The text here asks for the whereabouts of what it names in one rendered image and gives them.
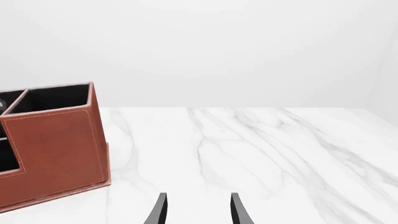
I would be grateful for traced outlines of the red-brown desk caddy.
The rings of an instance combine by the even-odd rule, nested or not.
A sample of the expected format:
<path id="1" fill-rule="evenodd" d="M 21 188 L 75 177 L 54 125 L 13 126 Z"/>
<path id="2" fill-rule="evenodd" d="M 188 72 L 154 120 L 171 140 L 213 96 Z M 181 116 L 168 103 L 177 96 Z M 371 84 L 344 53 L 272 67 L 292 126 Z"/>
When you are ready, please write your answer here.
<path id="1" fill-rule="evenodd" d="M 92 82 L 0 90 L 0 213 L 110 184 Z"/>

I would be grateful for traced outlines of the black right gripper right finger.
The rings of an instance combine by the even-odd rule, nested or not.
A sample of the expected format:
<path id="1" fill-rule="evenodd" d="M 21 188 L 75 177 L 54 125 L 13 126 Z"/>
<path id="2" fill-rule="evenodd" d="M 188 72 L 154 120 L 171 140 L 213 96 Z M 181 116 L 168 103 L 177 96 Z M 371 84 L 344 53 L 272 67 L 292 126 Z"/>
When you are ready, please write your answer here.
<path id="1" fill-rule="evenodd" d="M 230 210 L 233 224 L 254 224 L 236 192 L 231 194 Z"/>

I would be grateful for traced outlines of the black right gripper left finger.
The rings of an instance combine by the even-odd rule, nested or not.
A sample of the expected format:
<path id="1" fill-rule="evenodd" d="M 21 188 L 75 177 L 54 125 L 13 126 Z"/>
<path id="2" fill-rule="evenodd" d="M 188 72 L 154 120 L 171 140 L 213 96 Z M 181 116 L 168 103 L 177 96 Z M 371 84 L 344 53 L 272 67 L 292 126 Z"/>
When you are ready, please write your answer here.
<path id="1" fill-rule="evenodd" d="M 167 218 L 167 194 L 162 192 L 144 224 L 165 224 Z"/>

